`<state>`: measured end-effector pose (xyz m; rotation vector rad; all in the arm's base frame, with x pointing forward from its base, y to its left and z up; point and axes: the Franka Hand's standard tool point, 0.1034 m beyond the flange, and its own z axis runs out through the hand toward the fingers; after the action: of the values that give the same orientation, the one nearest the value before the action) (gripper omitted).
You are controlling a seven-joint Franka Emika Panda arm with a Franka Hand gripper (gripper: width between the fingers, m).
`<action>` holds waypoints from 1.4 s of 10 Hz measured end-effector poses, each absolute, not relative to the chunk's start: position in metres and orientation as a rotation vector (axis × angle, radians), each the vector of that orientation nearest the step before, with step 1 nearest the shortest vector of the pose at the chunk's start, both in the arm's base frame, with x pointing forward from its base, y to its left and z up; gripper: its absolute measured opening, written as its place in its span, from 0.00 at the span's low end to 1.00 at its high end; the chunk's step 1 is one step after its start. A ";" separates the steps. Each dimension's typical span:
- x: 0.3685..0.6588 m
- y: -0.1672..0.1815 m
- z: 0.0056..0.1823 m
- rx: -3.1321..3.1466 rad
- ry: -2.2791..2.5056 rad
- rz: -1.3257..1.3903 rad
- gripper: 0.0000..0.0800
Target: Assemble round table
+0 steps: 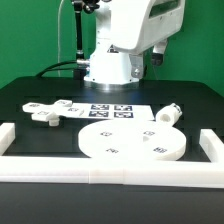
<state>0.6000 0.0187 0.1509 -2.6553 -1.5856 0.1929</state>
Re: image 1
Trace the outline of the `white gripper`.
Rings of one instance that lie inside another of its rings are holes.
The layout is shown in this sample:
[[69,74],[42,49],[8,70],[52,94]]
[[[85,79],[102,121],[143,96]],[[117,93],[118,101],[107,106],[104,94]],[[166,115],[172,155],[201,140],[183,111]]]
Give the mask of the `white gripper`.
[[[167,38],[183,23],[185,0],[112,0],[111,42],[119,52],[140,54],[153,47],[151,63],[160,66]],[[131,75],[144,74],[143,55],[131,55]]]

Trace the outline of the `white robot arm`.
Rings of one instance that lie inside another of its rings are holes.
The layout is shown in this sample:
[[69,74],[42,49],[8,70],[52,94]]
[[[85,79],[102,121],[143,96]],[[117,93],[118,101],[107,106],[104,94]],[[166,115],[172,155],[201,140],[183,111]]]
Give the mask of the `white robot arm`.
[[100,0],[96,48],[85,84],[104,91],[136,86],[144,77],[144,54],[161,65],[168,38],[183,23],[185,0]]

